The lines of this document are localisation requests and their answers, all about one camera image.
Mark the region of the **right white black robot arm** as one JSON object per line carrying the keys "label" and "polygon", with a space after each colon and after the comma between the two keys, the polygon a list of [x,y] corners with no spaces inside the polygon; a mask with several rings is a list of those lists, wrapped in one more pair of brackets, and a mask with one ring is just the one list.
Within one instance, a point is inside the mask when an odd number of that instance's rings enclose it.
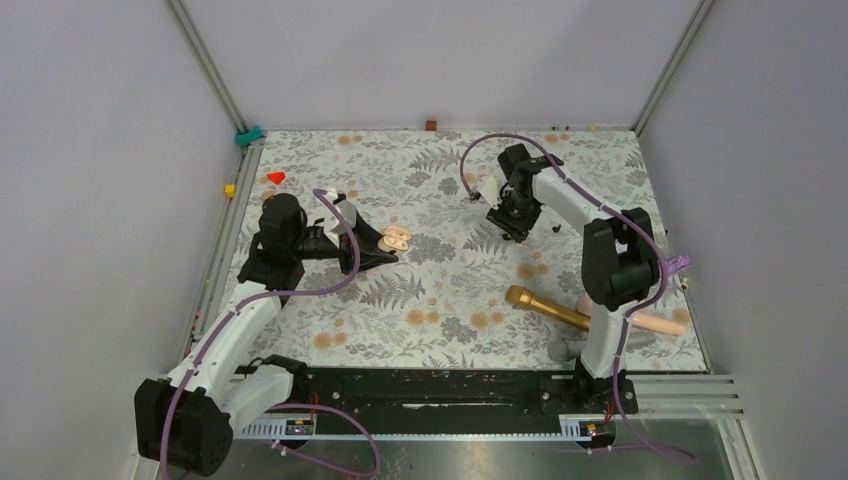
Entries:
{"label": "right white black robot arm", "polygon": [[587,343],[566,393],[583,410],[597,412],[624,385],[625,312],[661,278],[650,216],[642,208],[615,211],[563,179],[561,161],[532,157],[523,145],[507,147],[498,163],[509,190],[487,218],[505,238],[524,241],[545,207],[582,236],[580,275],[593,305]]}

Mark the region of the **pink earbud charging case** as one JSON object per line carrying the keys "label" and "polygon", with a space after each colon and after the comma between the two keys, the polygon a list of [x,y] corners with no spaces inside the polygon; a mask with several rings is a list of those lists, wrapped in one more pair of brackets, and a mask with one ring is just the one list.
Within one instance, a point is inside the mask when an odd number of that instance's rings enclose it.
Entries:
{"label": "pink earbud charging case", "polygon": [[377,247],[384,252],[406,252],[412,233],[403,227],[386,227],[378,240]]}

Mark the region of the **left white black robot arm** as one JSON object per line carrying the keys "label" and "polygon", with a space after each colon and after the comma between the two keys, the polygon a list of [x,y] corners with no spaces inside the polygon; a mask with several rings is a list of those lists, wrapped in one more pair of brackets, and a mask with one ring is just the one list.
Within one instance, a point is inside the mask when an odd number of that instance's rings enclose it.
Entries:
{"label": "left white black robot arm", "polygon": [[309,222],[297,197],[282,193],[261,206],[258,230],[227,304],[180,363],[135,392],[139,454],[160,464],[209,477],[226,460],[236,434],[281,405],[308,410],[305,363],[269,358],[232,379],[258,334],[297,297],[331,295],[358,273],[397,262],[400,248],[370,226],[347,197],[313,192],[328,210]]}

